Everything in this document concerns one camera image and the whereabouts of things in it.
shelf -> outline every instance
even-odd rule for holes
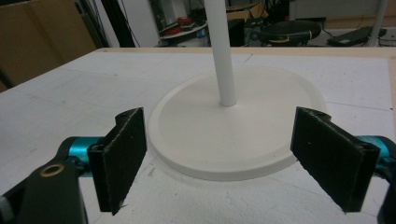
[[[176,35],[161,36],[161,39],[171,39],[171,38],[176,38],[176,37],[183,36],[183,35],[189,35],[189,34],[191,34],[191,33],[194,33],[194,32],[196,32],[196,31],[199,31],[199,30],[204,29],[206,26],[207,26],[207,22],[205,22],[204,25],[195,27],[195,28],[193,28],[193,29],[190,30],[190,31],[180,32],[180,33],[178,33],[178,34],[176,34]]]

white pole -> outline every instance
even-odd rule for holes
[[[218,78],[220,103],[223,106],[232,106],[236,104],[236,97],[224,0],[205,0],[205,11]]]

black cable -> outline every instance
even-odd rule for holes
[[[131,26],[129,25],[129,19],[128,19],[128,13],[126,13],[125,5],[123,3],[123,0],[121,0],[122,7],[124,9],[124,14],[125,14],[125,19],[126,19],[126,25],[128,26],[129,32],[131,32],[132,36],[134,37],[134,40],[136,41],[137,46],[140,48],[139,41],[137,41],[136,36],[134,35],[134,31],[132,31]]]
[[[324,29],[324,21],[322,21],[322,31],[323,31],[324,33],[330,35],[332,38],[334,38],[334,36],[333,36],[330,32],[328,32],[328,31],[326,31],[326,30]]]

screw hole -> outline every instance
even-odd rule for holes
[[[64,170],[64,165],[60,163],[53,164],[42,169],[40,175],[43,177],[50,177],[59,174],[63,170]]]

cable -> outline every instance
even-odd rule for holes
[[[322,21],[322,31],[323,31],[324,33],[330,35],[332,38],[334,38],[334,36],[333,36],[330,32],[328,32],[328,31],[326,31],[326,30],[324,29],[324,21]]]
[[[102,35],[106,36],[105,28],[102,24],[102,19],[100,18],[100,14],[99,14],[98,6],[96,5],[96,1],[93,0],[92,2],[93,2],[94,10],[95,10],[95,18],[96,18],[97,22],[99,23],[99,27],[101,29]]]
[[[128,14],[126,13],[126,9],[125,9],[125,5],[123,3],[123,0],[121,0],[121,3],[122,3],[123,10],[124,10],[125,19],[126,19],[126,25],[128,26],[128,30],[129,30],[129,32],[131,32],[131,35],[134,38],[134,40],[136,41],[137,46],[140,48],[139,41],[137,41],[137,38],[134,35],[134,31],[132,31],[131,26],[129,25]]]

